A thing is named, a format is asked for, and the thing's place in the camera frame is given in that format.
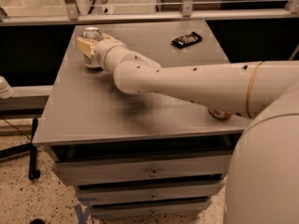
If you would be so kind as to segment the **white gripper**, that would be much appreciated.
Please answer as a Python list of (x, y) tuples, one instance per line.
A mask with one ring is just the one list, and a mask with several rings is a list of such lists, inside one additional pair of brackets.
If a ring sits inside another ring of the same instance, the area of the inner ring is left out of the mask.
[(92, 58), (94, 55), (97, 64), (103, 70), (108, 71), (106, 62), (107, 54), (114, 48), (125, 48), (125, 45), (113, 36), (105, 33), (102, 33), (102, 38), (103, 40), (97, 43), (96, 40), (79, 36), (77, 38), (77, 45), (82, 53), (88, 58)]

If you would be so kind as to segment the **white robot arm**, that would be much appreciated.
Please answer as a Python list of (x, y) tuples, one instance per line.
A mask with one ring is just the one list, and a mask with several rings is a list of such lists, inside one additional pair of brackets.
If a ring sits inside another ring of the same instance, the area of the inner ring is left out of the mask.
[(163, 68), (109, 35), (78, 48), (128, 94), (155, 92), (216, 108), (251, 123), (231, 158), (223, 224), (299, 222), (299, 62)]

